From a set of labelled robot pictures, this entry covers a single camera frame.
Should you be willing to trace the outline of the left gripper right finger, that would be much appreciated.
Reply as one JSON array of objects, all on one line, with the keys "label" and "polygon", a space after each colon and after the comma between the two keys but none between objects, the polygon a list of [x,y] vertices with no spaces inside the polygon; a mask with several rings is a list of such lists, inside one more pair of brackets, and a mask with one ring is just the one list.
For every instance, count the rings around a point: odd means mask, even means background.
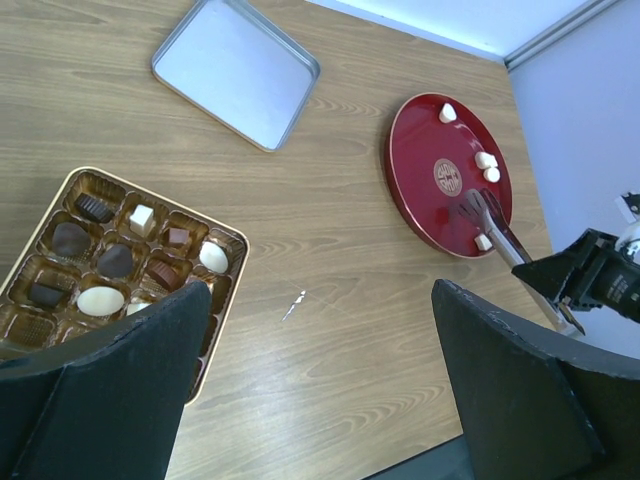
[{"label": "left gripper right finger", "polygon": [[478,479],[636,479],[639,362],[440,279],[431,293]]}]

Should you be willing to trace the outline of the silver tin lid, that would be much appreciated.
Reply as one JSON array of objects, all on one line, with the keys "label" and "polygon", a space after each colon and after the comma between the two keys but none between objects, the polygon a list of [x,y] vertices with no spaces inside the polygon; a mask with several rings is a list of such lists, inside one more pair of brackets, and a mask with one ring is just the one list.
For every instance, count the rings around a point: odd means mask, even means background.
[{"label": "silver tin lid", "polygon": [[255,146],[281,149],[318,60],[246,1],[197,1],[151,58],[155,77]]}]

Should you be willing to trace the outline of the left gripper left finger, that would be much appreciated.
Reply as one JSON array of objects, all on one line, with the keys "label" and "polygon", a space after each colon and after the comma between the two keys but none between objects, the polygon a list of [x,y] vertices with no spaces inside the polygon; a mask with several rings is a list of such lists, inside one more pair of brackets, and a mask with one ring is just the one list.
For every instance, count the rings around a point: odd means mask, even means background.
[{"label": "left gripper left finger", "polygon": [[2,362],[2,478],[164,478],[211,302],[194,282],[106,327]]}]

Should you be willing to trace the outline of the brown metal tongs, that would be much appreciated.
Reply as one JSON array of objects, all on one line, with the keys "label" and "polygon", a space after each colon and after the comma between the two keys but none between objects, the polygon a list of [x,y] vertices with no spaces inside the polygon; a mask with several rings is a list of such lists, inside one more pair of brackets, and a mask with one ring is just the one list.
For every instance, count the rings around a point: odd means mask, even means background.
[{"label": "brown metal tongs", "polygon": [[[532,262],[511,230],[499,201],[488,188],[465,191],[456,211],[488,237],[510,269]],[[522,285],[557,332],[573,338],[585,334],[582,325],[566,306],[555,305],[526,283],[522,282]]]}]

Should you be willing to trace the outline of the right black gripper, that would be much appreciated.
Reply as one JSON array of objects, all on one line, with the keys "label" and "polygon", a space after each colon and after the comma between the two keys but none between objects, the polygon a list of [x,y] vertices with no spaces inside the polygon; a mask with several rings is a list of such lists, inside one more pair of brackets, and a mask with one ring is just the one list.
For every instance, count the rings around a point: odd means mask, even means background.
[{"label": "right black gripper", "polygon": [[512,268],[512,274],[554,305],[573,311],[606,306],[639,321],[639,264],[615,249],[618,238],[587,229],[563,251]]}]

